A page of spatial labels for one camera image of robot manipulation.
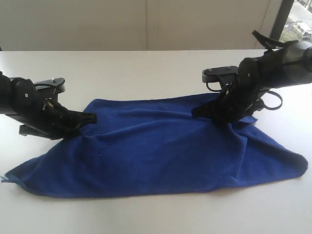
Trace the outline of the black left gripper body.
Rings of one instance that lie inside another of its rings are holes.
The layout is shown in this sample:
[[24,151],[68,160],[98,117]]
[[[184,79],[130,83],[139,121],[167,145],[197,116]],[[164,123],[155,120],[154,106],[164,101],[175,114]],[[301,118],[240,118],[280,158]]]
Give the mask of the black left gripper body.
[[57,101],[43,98],[34,82],[24,78],[10,78],[11,90],[7,94],[7,116],[22,123],[19,134],[33,135],[51,140],[66,137],[57,122],[63,110]]

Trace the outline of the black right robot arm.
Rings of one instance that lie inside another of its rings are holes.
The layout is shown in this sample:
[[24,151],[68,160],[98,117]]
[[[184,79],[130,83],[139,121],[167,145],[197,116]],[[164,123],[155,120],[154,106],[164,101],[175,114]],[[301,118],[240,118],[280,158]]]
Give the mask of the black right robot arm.
[[279,97],[273,89],[310,84],[312,81],[312,44],[293,41],[263,56],[245,58],[238,66],[203,70],[205,84],[218,82],[215,99],[192,109],[193,117],[216,123],[232,123],[255,111],[270,110],[262,100],[266,93]]

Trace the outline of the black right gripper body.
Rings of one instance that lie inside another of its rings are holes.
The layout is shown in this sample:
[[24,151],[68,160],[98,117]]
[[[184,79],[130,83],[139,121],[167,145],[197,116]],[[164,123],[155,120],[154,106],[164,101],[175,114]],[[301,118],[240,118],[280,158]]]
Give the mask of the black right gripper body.
[[213,122],[237,122],[247,114],[265,86],[260,62],[259,57],[245,58],[240,62],[234,81],[213,101]]

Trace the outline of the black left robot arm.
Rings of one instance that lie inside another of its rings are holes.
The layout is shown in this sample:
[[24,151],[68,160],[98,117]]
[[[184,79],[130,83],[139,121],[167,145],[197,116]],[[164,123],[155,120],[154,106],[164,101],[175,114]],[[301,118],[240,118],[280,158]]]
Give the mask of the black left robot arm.
[[94,113],[69,110],[58,102],[65,79],[40,82],[0,76],[0,112],[20,123],[19,134],[51,140],[74,137],[88,124],[96,124]]

